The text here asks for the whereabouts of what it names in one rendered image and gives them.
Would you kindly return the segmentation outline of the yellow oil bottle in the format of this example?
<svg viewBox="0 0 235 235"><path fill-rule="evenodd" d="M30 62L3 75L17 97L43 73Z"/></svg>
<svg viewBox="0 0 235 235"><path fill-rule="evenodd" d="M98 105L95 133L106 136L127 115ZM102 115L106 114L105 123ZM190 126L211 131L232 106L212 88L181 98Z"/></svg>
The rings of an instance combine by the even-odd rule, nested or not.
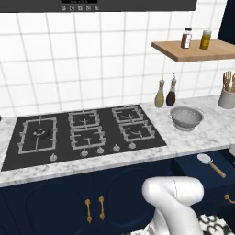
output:
<svg viewBox="0 0 235 235"><path fill-rule="evenodd" d="M163 87L164 87L164 80L161 79L159 82L159 90L157 95L155 96L154 99L154 105L156 107L162 107L164 103L164 95L163 95Z"/></svg>

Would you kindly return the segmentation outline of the navy blue wall cupboard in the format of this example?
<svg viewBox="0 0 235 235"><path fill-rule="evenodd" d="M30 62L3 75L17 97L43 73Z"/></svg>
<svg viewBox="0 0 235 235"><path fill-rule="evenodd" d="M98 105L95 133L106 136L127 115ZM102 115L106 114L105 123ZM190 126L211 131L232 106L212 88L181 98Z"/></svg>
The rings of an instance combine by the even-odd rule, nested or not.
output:
<svg viewBox="0 0 235 235"><path fill-rule="evenodd" d="M226 3L218 39L235 45L235 0Z"/></svg>

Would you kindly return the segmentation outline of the brown spice jar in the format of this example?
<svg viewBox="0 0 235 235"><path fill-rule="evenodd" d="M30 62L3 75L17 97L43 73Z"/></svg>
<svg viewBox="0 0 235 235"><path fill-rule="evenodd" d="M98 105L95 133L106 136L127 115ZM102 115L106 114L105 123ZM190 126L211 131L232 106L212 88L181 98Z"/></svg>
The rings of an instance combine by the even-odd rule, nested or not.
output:
<svg viewBox="0 0 235 235"><path fill-rule="evenodd" d="M188 49L190 47L191 38L192 38L192 29L186 28L181 40L182 49Z"/></svg>

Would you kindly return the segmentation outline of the black gas hob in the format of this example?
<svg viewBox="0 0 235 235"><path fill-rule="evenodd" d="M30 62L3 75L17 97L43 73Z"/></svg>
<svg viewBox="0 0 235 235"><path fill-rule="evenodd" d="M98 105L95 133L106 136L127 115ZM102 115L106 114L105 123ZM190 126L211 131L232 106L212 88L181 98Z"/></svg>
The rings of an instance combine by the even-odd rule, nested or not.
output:
<svg viewBox="0 0 235 235"><path fill-rule="evenodd" d="M130 149L134 142L136 149ZM120 151L113 151L117 144ZM139 105L80 110L17 119L2 169L10 171L165 145ZM105 152L96 151L102 147ZM89 153L81 157L86 149ZM58 159L50 161L52 154Z"/></svg>

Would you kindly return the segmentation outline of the grey metal colander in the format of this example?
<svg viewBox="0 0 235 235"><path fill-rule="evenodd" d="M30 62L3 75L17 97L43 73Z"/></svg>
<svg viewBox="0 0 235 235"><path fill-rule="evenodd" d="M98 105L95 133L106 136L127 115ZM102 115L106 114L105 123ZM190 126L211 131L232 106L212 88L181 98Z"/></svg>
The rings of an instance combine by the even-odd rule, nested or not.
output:
<svg viewBox="0 0 235 235"><path fill-rule="evenodd" d="M204 115L196 108L176 106L170 110L169 119L177 129L192 131L204 119Z"/></svg>

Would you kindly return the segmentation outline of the wooden utensils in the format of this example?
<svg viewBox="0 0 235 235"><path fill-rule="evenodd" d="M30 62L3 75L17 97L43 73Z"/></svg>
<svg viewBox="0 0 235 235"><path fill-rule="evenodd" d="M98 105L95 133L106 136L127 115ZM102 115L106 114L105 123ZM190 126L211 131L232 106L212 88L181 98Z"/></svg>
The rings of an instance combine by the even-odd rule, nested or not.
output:
<svg viewBox="0 0 235 235"><path fill-rule="evenodd" d="M231 71L224 72L223 89L227 92L235 93L235 73L231 74Z"/></svg>

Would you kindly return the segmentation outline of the white utensil pot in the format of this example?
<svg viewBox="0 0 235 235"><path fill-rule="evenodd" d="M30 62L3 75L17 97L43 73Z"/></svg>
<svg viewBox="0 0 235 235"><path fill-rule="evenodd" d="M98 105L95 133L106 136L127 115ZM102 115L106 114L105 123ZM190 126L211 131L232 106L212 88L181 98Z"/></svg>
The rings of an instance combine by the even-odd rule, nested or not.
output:
<svg viewBox="0 0 235 235"><path fill-rule="evenodd" d="M221 90L218 100L218 106L224 109L232 109L235 107L235 93L227 92L225 89Z"/></svg>

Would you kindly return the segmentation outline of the wooden wall shelf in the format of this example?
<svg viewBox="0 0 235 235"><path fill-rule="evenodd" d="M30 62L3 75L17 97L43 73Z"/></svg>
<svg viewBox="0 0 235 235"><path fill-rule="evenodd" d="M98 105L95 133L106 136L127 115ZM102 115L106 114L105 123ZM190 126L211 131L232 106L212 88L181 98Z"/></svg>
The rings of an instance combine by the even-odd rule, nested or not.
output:
<svg viewBox="0 0 235 235"><path fill-rule="evenodd" d="M199 40L192 40L189 49L182 49L180 41L154 41L151 46L175 62L235 59L235 45L219 39L212 39L207 50L199 48Z"/></svg>

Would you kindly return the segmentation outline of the navy blue drawer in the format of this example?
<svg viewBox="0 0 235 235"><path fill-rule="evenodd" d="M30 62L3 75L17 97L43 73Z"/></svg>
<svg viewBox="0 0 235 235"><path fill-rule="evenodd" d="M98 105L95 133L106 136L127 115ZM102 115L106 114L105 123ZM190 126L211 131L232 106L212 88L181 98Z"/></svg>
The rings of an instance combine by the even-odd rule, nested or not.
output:
<svg viewBox="0 0 235 235"><path fill-rule="evenodd" d="M204 197L193 205L193 209L200 214L219 215L224 219L235 221L235 204L224 198L229 195L235 201L235 168L222 155L221 151L211 151L207 155L213 163L226 175L222 178L208 164L203 164L197 155L187 155L173 160L173 170L177 176L197 178L204 186Z"/></svg>

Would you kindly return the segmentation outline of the dark vinegar bottle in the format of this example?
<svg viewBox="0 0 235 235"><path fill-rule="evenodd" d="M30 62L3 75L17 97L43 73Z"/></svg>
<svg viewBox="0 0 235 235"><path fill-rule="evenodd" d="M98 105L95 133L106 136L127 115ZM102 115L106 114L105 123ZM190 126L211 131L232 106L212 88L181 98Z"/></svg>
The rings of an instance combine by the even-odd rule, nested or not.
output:
<svg viewBox="0 0 235 235"><path fill-rule="evenodd" d="M171 88L166 97L166 105L173 106L175 103L175 86L176 86L176 79L173 78L171 81Z"/></svg>

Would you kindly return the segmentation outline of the navy blue cupboard door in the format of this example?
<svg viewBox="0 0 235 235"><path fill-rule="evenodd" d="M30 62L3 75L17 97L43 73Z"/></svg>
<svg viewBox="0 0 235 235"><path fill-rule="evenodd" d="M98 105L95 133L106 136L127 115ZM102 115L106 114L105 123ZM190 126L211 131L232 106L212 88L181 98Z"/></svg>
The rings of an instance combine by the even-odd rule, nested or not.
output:
<svg viewBox="0 0 235 235"><path fill-rule="evenodd" d="M155 176L170 176L163 168L140 166L99 171L94 176L97 235L123 235L143 229L153 218L154 206L145 201L141 188ZM104 197L105 220L99 215L98 198Z"/></svg>
<svg viewBox="0 0 235 235"><path fill-rule="evenodd" d="M84 203L92 184L78 175L7 186L3 194L22 235L94 235Z"/></svg>

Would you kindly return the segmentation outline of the yellow spice jar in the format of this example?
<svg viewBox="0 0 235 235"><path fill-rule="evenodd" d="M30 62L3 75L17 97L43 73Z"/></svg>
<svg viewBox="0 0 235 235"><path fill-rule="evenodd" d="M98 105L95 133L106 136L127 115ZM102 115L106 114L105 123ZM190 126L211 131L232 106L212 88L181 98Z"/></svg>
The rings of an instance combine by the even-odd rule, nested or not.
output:
<svg viewBox="0 0 235 235"><path fill-rule="evenodd" d="M200 49L201 50L207 50L208 46L209 46L209 42L210 42L210 38L211 38L211 30L204 30L203 31L203 35L200 41Z"/></svg>

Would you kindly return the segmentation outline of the dark range hood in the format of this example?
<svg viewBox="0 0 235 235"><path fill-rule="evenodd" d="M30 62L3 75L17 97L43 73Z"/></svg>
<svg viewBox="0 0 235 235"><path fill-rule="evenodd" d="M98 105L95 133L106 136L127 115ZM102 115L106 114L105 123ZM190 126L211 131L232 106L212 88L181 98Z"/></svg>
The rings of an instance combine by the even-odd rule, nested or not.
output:
<svg viewBox="0 0 235 235"><path fill-rule="evenodd" d="M194 11L197 0L0 0L0 13Z"/></svg>

